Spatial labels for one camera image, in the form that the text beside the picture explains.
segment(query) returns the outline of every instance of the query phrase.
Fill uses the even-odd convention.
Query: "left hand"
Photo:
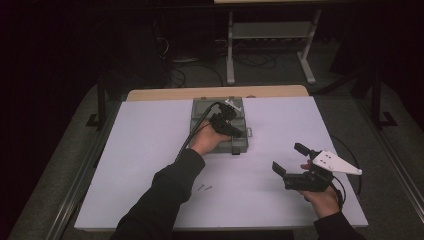
[[[220,142],[231,139],[230,136],[215,132],[209,121],[203,121],[198,129],[201,130],[194,136],[191,149],[199,155],[204,155],[212,151]]]

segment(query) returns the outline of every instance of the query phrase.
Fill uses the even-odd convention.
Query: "gray device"
[[[246,128],[246,119],[244,115],[243,100],[241,97],[231,97],[231,98],[195,98],[193,99],[193,108],[191,111],[191,121],[190,121],[190,131],[199,121],[200,117],[203,115],[205,110],[212,105],[214,102],[225,103],[225,100],[229,99],[233,104],[240,108],[241,111],[236,111],[237,116],[231,121],[231,125],[238,128],[242,131],[242,136],[240,138],[231,137],[230,141],[221,142],[212,153],[231,153],[233,155],[239,155],[240,153],[246,153],[247,148],[249,147],[247,140],[247,128]],[[214,113],[220,113],[218,107],[213,107],[211,112],[206,116],[208,120]]]

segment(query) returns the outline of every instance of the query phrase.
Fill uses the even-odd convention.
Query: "white board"
[[[299,166],[307,158],[294,150],[296,142],[335,152],[314,99],[245,98],[243,105],[253,131],[247,153],[204,156],[206,167],[181,206],[175,229],[291,229],[313,226],[317,219],[310,203],[285,190],[271,168],[275,161],[288,173],[304,171]],[[116,228],[154,174],[175,160],[189,132],[191,107],[192,100],[122,104],[76,228]],[[346,175],[335,175],[346,188],[346,218],[353,226],[368,225]]]

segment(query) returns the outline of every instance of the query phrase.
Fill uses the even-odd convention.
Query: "hand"
[[[300,167],[308,170],[311,164],[312,161],[308,160],[308,164],[302,164]],[[298,192],[311,202],[312,207],[319,218],[340,212],[339,205],[337,204],[336,192],[331,187],[328,187],[324,192]]]
[[[200,155],[212,151],[220,142],[231,139],[230,136],[215,132],[209,121],[203,121],[198,129],[200,131],[194,136],[191,149]]]

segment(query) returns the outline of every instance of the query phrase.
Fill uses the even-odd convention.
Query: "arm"
[[[205,166],[201,155],[228,139],[210,125],[204,127],[194,137],[192,149],[155,174],[150,189],[119,221],[111,239],[171,239],[180,205],[190,198],[194,180]]]
[[[308,199],[319,217],[314,222],[320,240],[356,240],[365,239],[355,231],[337,204],[336,193],[331,187],[324,192],[300,191]]]

